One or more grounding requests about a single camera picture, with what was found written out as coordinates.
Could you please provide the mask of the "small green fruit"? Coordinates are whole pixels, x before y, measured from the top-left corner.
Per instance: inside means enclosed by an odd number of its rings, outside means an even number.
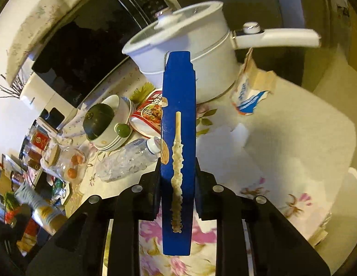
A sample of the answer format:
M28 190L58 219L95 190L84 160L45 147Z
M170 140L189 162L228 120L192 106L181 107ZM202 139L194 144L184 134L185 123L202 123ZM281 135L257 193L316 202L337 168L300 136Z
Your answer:
M115 132L121 138L128 138L131 134L131 129L126 123L118 123L115 126Z

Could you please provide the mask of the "floral microwave cover cloth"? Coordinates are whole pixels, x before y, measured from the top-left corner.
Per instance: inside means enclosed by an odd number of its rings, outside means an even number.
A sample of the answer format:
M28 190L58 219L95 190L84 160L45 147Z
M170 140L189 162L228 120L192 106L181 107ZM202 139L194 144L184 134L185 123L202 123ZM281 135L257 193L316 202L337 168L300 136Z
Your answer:
M7 51L6 82L12 85L29 53L81 0L36 0Z

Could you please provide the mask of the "torn brown cardboard carton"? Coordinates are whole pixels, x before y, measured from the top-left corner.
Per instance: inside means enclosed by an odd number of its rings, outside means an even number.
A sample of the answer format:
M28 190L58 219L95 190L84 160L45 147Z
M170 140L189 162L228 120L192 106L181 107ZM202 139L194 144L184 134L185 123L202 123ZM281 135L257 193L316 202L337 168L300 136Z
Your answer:
M276 73L260 70L252 53L253 48L250 48L230 94L231 104L241 115L252 115L258 103L274 93L277 84Z

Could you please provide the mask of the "grey refrigerator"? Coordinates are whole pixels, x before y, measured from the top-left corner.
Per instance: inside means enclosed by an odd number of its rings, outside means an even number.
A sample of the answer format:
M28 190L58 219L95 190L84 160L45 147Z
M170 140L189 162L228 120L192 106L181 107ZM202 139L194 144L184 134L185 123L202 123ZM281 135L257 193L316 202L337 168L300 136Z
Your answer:
M212 0L178 0L181 6ZM307 28L318 32L321 47L268 47L253 51L253 59L263 70L273 70L284 79L314 91L337 46L336 7L333 0L218 0L230 29L240 29L255 21L264 29Z

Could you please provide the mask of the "white electric cooking pot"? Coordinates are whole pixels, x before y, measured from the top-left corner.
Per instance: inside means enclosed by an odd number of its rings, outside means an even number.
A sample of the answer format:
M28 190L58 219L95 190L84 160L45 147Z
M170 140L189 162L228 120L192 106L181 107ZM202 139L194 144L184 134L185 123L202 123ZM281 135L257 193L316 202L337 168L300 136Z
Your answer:
M257 22L231 30L223 14L223 2L193 4L177 11L166 8L157 21L125 44L122 53L137 64L156 88L162 87L168 54L188 51L196 73L197 103L225 93L237 79L235 52L256 47L319 47L320 35L313 29L263 29Z

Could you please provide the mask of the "stacked white bowls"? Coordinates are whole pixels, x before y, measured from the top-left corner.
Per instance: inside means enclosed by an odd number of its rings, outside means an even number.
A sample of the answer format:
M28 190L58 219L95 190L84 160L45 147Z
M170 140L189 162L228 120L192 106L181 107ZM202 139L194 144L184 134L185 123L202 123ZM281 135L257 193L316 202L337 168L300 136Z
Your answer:
M87 140L100 151L116 150L121 147L128 138L119 137L115 132L115 126L118 123L126 123L130 126L129 118L135 111L135 105L129 98L119 97L118 95L111 95L100 104L107 104L111 106L115 116L110 125L98 138L92 141Z

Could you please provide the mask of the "dark green squash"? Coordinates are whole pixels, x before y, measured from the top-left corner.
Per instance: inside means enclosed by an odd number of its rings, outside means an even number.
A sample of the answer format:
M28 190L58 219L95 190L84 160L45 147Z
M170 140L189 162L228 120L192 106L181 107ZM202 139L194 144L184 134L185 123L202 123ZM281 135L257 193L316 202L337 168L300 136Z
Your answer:
M115 114L111 106L98 103L85 114L83 128L89 141L98 138L110 125Z

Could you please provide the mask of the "floral tablecloth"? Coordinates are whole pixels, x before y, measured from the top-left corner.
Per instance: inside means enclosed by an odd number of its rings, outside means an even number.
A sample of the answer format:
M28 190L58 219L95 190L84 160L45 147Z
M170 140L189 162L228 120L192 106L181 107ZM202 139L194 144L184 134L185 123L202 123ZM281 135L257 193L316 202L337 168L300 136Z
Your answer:
M137 183L135 173L113 183L103 183L95 166L109 153L97 151L86 141L82 120L92 104L110 95L134 102L148 83L132 60L110 74L91 94L64 135L74 145L91 152L81 188L73 189L66 215L92 194L108 198ZM308 240L325 220L353 158L357 136L353 122L342 112L307 90L277 78L276 89L261 101L253 115L240 115L228 94L199 110L197 128L200 167L213 173L218 183L236 194L264 195ZM192 255L162 253L161 213L153 222L139 222L142 275L215 275L216 222L201 221L195 213Z

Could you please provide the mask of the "clear bag of oranges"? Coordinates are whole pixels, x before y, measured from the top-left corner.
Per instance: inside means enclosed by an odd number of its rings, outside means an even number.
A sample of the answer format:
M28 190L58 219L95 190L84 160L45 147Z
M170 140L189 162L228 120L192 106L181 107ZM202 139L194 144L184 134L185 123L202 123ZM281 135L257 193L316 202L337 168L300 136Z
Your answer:
M77 148L55 145L45 152L41 167L62 181L80 183L86 169L86 156Z

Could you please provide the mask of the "clear crushed plastic bottle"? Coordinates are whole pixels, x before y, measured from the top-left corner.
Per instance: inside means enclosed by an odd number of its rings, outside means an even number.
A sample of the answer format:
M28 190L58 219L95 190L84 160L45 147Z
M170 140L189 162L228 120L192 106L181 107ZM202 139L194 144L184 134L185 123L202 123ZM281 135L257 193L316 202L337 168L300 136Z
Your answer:
M106 183L145 170L156 162L161 152L161 139L138 138L117 153L103 159L95 168L96 176Z

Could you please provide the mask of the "white appliance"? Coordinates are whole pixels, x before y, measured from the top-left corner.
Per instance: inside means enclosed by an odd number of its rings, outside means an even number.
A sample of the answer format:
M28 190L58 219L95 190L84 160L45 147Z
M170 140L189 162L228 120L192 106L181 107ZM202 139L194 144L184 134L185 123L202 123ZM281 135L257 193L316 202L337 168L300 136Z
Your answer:
M36 110L44 120L73 119L77 109L52 89L35 72L30 74L20 94L20 99L32 110Z

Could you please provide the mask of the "black microwave oven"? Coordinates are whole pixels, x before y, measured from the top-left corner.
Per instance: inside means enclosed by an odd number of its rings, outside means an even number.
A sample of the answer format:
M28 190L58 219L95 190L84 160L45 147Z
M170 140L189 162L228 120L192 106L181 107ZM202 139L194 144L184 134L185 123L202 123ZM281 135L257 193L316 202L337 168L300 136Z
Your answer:
M127 59L123 46L168 0L81 0L51 29L32 70L78 107Z

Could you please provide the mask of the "red instant noodle cup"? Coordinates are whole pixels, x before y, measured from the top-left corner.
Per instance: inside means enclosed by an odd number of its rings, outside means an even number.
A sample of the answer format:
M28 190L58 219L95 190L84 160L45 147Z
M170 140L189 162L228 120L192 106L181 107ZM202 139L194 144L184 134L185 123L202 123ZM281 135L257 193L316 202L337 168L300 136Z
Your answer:
M152 138L161 136L162 90L154 90L129 118L131 127L141 135Z

